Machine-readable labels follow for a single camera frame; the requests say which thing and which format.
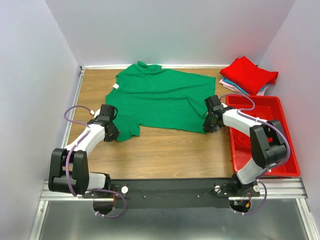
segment white enclosure wall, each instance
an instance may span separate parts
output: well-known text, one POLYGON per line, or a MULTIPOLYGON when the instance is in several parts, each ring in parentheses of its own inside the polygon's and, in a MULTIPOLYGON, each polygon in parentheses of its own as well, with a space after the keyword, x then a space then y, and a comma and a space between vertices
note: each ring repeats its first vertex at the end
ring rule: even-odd
POLYGON ((29 239, 79 65, 44 0, 1 1, 0 239, 29 239))
POLYGON ((284 108, 308 204, 320 226, 320 28, 318 0, 297 0, 260 67, 279 71, 269 95, 284 108))
POLYGON ((81 66, 259 63, 295 0, 47 0, 81 66))

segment folded shirt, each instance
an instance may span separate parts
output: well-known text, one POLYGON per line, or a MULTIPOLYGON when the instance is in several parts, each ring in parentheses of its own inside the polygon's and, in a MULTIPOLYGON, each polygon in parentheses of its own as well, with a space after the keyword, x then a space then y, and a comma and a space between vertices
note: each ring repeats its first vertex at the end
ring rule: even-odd
MULTIPOLYGON (((229 79, 225 78, 224 76, 221 78, 219 81, 220 84, 222 84, 224 87, 240 94, 245 94, 245 95, 250 95, 248 92, 243 90, 241 87, 239 87, 237 84, 234 82, 230 81, 229 79)), ((269 88, 269 84, 264 85, 259 92, 256 94, 257 96, 263 96, 266 93, 266 90, 269 88)))
POLYGON ((245 56, 237 58, 230 66, 222 69, 220 74, 250 95, 256 95, 266 84, 275 84, 278 77, 277 71, 259 68, 245 56))

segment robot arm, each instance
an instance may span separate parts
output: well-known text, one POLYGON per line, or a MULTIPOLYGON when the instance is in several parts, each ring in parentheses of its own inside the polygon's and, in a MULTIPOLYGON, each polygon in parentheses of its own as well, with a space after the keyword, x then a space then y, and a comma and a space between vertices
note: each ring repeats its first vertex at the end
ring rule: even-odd
MULTIPOLYGON (((238 194, 250 188, 268 169, 281 162, 287 148, 281 136, 266 124, 251 120, 246 114, 238 114, 238 109, 220 102, 217 95, 204 100, 208 109, 208 115, 203 124, 205 132, 216 132, 221 127, 234 128, 250 137, 252 158, 247 164, 232 176, 231 185, 227 191, 238 194)), ((278 120, 268 121, 284 134, 281 123, 278 120)))
POLYGON ((53 150, 48 179, 50 191, 70 193, 64 167, 67 155, 75 145, 69 161, 73 164, 70 181, 75 193, 83 195, 86 191, 93 189, 110 189, 111 180, 108 174, 89 172, 88 155, 99 142, 111 142, 119 136, 120 132, 113 123, 117 116, 115 110, 114 106, 101 105, 101 109, 96 112, 94 119, 87 123, 89 128, 86 127, 83 133, 65 148, 53 150))

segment metal frame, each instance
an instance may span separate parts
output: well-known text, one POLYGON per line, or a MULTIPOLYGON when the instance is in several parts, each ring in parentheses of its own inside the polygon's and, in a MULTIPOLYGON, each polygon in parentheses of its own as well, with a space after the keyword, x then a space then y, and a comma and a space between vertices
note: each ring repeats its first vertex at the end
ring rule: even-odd
MULTIPOLYGON (((73 99, 73 105, 78 101, 80 94, 80 89, 86 69, 125 69, 129 65, 101 65, 101 66, 82 66, 81 72, 78 80, 78 85, 76 88, 75 96, 73 99)), ((186 69, 186 68, 223 68, 227 65, 162 65, 163 68, 167 69, 186 69)), ((73 119, 75 115, 75 110, 73 109, 70 113, 69 118, 73 119)), ((68 122, 61 147, 64 148, 67 145, 71 123, 68 122)), ((308 209, 306 198, 308 198, 303 181, 301 178, 264 178, 261 179, 268 190, 268 199, 296 199, 300 214, 303 220, 304 227, 307 231, 308 237, 310 240, 320 240, 319 234, 317 232, 316 225, 313 221, 312 215, 308 209)), ((260 186, 260 197, 255 197, 256 199, 263 199, 265 196, 264 188, 260 186)), ((236 197, 230 197, 230 200, 237 200, 236 197)), ((36 211, 34 218, 30 240, 38 240, 41 234, 42 225, 44 223, 46 210, 48 207, 49 201, 93 201, 93 199, 85 199, 82 196, 73 197, 67 193, 51 192, 48 189, 48 181, 43 183, 43 188, 41 191, 41 196, 39 199, 39 205, 36 211)), ((112 199, 95 199, 95 201, 112 201, 112 199)))
POLYGON ((309 211, 307 202, 305 199, 296 199, 296 203, 298 204, 298 208, 300 210, 300 214, 303 220, 303 224, 306 230, 306 233, 310 240, 319 240, 319 234, 317 232, 316 224, 314 219, 309 211))

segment wooden tabletop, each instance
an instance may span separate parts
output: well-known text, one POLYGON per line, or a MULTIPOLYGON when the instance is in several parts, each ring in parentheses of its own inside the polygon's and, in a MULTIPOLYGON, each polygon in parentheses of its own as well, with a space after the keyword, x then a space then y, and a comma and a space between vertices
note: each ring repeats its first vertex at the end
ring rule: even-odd
MULTIPOLYGON (((216 77, 218 96, 231 92, 219 83, 220 68, 177 70, 216 77)), ((121 71, 85 70, 77 104, 99 109, 121 71)), ((74 120, 90 119, 88 111, 76 109, 74 120)), ((144 126, 140 129, 140 136, 124 142, 100 142, 88 157, 90 172, 107 173, 111 179, 217 178, 233 174, 227 127, 207 134, 144 126)), ((83 130, 82 125, 72 124, 68 143, 83 130)))

